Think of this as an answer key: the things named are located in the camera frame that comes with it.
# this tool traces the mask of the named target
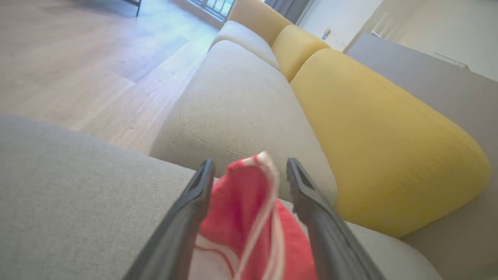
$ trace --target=beige seat cushion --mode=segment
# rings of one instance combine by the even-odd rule
[[[232,41],[244,47],[246,50],[266,61],[275,69],[280,70],[277,59],[271,51],[268,43],[258,34],[254,33],[242,24],[232,20],[227,21],[221,28],[220,32],[218,32],[218,35],[216,35],[211,47],[221,40]]]
[[[295,157],[335,203],[334,176],[285,77],[241,46],[220,41],[166,118],[150,155],[187,168],[211,158],[220,176],[229,163],[262,150],[280,171],[280,198],[289,198],[286,162]]]
[[[193,174],[0,115],[0,279],[121,279]]]
[[[282,201],[292,212],[292,203]],[[297,215],[301,228],[308,234],[306,226]],[[394,237],[346,222],[386,280],[442,280],[432,264],[416,249]]]

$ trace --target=sofa backrest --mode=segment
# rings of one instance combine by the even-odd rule
[[[487,184],[489,162],[463,129],[343,53],[319,50],[290,84],[335,175],[345,220],[401,237]]]
[[[271,45],[280,71],[289,82],[311,55],[324,48],[330,47],[293,24],[286,26]]]

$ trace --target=yellow cushion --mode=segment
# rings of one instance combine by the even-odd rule
[[[324,48],[330,47],[324,41],[293,24],[286,26],[271,46],[280,71],[289,82],[311,55]]]
[[[292,24],[261,0],[236,0],[228,20],[236,21],[272,45],[282,29]]]
[[[354,224],[401,237],[476,197],[490,177],[459,126],[341,52],[311,56],[291,82]]]

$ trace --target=red stripe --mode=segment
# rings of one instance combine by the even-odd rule
[[[213,252],[213,253],[220,255],[223,258],[223,260],[225,260],[225,263],[227,264],[227,267],[230,270],[230,274],[232,275],[232,278],[235,276],[234,269],[232,268],[232,265],[230,264],[230,261],[228,260],[227,256],[225,256],[225,254],[223,254],[222,252],[220,252],[216,249],[206,249],[206,248],[199,247],[198,245],[195,245],[194,247],[198,250],[201,250],[201,251]]]

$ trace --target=white wall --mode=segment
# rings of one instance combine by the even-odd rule
[[[319,38],[329,27],[332,31],[325,42],[342,51],[381,3],[382,0],[314,0],[299,26]]]
[[[498,81],[498,1],[429,0],[406,23],[398,42],[442,54]]]

